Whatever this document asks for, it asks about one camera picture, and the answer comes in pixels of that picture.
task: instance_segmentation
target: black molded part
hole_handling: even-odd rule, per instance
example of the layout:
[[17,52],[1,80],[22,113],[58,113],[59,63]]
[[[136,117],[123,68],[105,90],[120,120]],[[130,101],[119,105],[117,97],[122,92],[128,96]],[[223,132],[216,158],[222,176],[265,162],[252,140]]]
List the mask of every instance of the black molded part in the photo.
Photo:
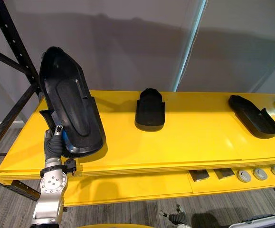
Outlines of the black molded part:
[[76,171],[76,161],[74,159],[70,158],[65,161],[64,165],[53,165],[50,167],[43,168],[40,171],[40,177],[43,178],[43,175],[46,172],[50,172],[53,170],[62,170],[62,172],[64,172],[65,174],[67,174],[69,172],[74,173]]
[[147,88],[137,100],[135,126],[143,131],[158,131],[165,123],[165,102],[156,89]]
[[104,128],[78,63],[62,49],[50,47],[43,55],[39,80],[48,106],[41,114],[52,132],[55,125],[64,127],[62,155],[78,158],[100,150]]
[[207,170],[189,170],[189,173],[193,181],[201,181],[209,177]]
[[229,105],[254,136],[261,139],[275,136],[275,121],[265,108],[259,110],[251,101],[238,95],[230,96]]

